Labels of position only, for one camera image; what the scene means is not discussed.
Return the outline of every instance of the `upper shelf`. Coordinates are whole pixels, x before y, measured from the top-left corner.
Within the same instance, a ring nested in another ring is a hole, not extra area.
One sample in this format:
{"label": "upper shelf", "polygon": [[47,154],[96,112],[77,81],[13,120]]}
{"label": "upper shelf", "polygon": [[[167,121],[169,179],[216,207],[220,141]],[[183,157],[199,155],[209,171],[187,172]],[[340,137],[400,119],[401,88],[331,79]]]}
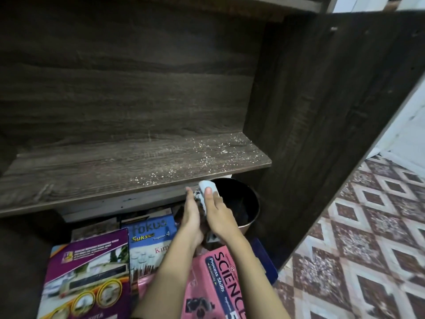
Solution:
{"label": "upper shelf", "polygon": [[0,213],[118,196],[271,165],[243,133],[76,144],[19,154],[0,178]]}

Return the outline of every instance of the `hand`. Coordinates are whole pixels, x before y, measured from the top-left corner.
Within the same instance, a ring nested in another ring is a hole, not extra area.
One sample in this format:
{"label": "hand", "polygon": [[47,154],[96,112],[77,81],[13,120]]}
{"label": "hand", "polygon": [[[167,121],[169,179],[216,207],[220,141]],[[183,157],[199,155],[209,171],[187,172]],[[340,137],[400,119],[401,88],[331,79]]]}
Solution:
{"label": "hand", "polygon": [[186,202],[184,203],[184,214],[181,229],[193,236],[193,248],[195,249],[202,243],[204,235],[201,231],[201,215],[199,214],[198,205],[193,197],[193,191],[186,187]]}
{"label": "hand", "polygon": [[234,237],[243,236],[230,209],[226,207],[223,198],[210,187],[205,188],[205,206],[207,208],[207,221],[211,230],[225,243]]}

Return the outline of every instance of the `person's left hand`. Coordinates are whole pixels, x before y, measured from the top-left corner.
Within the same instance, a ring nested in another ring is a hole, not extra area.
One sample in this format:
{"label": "person's left hand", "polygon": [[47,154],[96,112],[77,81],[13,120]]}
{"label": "person's left hand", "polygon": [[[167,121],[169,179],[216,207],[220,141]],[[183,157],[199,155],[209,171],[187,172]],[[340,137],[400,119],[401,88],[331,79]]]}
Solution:
{"label": "person's left hand", "polygon": [[201,215],[199,214],[193,191],[189,187],[186,187],[186,202],[184,203],[184,214],[181,227],[186,230],[189,235],[193,236],[193,248],[196,248],[202,243],[204,235],[201,231]]}

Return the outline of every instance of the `patterned floor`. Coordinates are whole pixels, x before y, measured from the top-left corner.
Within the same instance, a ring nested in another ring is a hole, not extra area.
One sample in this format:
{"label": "patterned floor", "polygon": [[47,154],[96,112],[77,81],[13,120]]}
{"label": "patterned floor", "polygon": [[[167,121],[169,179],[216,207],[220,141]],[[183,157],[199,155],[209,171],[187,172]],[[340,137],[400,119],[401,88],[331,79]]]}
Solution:
{"label": "patterned floor", "polygon": [[362,163],[274,285],[294,319],[425,318],[425,180]]}

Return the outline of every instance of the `forearm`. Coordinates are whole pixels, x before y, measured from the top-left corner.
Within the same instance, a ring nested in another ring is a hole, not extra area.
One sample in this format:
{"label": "forearm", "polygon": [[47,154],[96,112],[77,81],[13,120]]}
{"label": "forearm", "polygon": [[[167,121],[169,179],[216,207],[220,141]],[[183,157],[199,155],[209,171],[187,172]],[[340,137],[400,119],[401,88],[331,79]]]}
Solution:
{"label": "forearm", "polygon": [[180,318],[186,282],[196,248],[193,245],[193,235],[188,229],[180,228],[156,272],[155,279],[133,311],[132,317]]}
{"label": "forearm", "polygon": [[236,263],[247,318],[290,319],[247,239],[236,235],[227,246]]}

